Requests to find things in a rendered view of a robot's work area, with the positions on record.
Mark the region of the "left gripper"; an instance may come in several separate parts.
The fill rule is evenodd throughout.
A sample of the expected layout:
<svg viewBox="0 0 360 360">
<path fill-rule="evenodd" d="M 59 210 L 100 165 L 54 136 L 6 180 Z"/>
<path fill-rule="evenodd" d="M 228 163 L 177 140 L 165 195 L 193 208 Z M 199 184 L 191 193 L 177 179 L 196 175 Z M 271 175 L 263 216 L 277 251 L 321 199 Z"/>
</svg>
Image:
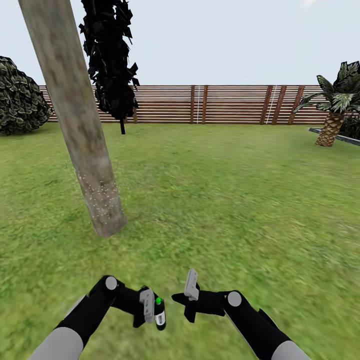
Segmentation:
<svg viewBox="0 0 360 360">
<path fill-rule="evenodd" d="M 130 290 L 130 298 L 123 311 L 134 315 L 133 327 L 139 328 L 146 322 L 144 315 L 144 304 L 140 302 L 140 292 L 148 290 L 149 287 L 144 286 L 138 292 L 133 289 Z M 154 309 L 154 314 L 158 315 L 160 311 Z"/>
</svg>

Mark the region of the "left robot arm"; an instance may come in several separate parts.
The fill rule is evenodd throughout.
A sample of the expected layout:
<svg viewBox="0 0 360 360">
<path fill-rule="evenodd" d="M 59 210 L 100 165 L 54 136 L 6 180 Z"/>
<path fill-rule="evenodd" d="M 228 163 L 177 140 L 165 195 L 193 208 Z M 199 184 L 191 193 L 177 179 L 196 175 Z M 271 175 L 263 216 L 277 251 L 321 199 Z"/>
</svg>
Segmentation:
<svg viewBox="0 0 360 360">
<path fill-rule="evenodd" d="M 83 347 L 100 325 L 110 307 L 134 315 L 133 327 L 151 322 L 160 311 L 154 309 L 155 294 L 144 286 L 138 292 L 104 275 L 67 312 L 65 318 L 26 360 L 78 360 Z"/>
</svg>

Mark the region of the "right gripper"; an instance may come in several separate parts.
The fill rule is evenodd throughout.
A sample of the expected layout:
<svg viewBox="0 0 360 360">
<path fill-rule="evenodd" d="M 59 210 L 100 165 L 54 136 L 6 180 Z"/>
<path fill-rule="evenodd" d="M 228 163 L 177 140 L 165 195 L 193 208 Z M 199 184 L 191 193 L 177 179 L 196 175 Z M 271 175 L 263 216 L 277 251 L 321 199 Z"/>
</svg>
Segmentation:
<svg viewBox="0 0 360 360">
<path fill-rule="evenodd" d="M 195 322 L 196 313 L 211 314 L 208 303 L 211 291 L 201 290 L 198 283 L 195 287 L 199 290 L 198 300 L 189 300 L 184 294 L 175 294 L 171 297 L 177 303 L 185 305 L 184 315 L 190 323 Z"/>
</svg>

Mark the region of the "pesticide atomizer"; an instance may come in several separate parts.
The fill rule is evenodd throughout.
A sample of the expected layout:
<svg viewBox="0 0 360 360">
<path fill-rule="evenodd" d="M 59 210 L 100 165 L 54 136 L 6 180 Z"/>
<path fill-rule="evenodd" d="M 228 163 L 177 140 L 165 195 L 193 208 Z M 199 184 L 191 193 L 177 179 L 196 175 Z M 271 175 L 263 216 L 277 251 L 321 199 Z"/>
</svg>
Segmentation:
<svg viewBox="0 0 360 360">
<path fill-rule="evenodd" d="M 165 304 L 164 304 L 163 299 L 157 297 L 154 300 L 153 308 L 160 312 L 158 315 L 155 315 L 157 328 L 159 330 L 164 329 L 166 326 L 166 313 L 165 313 Z"/>
</svg>

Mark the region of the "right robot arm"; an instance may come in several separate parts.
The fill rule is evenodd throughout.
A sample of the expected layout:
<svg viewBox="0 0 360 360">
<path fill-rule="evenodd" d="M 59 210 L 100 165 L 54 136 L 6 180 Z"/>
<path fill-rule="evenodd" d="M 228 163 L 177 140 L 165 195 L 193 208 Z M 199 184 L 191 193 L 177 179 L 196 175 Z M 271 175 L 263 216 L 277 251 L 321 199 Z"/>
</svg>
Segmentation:
<svg viewBox="0 0 360 360">
<path fill-rule="evenodd" d="M 260 360 L 311 360 L 261 308 L 257 312 L 247 299 L 236 290 L 211 292 L 201 290 L 198 273 L 191 268 L 184 292 L 171 298 L 185 305 L 184 315 L 194 323 L 196 313 L 227 315 L 250 349 Z M 165 328 L 159 330 L 163 332 Z"/>
</svg>

